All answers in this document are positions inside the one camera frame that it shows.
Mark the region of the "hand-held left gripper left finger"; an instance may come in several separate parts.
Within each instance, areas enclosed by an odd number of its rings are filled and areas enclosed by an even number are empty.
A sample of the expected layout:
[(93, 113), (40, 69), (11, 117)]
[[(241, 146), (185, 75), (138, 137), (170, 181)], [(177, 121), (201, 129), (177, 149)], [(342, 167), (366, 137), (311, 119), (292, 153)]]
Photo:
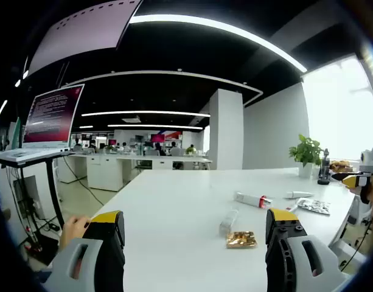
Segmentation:
[(95, 216), (81, 238), (53, 259), (43, 287), (47, 291), (124, 290), (124, 214), (114, 210)]

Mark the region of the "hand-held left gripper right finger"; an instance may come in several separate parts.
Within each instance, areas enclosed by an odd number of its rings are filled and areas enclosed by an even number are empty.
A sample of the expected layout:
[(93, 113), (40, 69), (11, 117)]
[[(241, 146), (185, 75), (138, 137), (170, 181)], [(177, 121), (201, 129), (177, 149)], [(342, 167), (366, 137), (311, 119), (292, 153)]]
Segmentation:
[(350, 279), (334, 252), (287, 210), (267, 210), (265, 243), (268, 291), (341, 291)]

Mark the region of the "person's left hand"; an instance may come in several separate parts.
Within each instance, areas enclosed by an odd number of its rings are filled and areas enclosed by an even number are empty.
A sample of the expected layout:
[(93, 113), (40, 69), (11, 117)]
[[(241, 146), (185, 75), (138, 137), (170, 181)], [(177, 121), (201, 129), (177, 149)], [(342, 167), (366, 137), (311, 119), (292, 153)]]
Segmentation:
[(75, 238), (82, 238), (91, 219), (87, 216), (72, 216), (63, 226), (59, 242), (59, 251), (63, 250)]

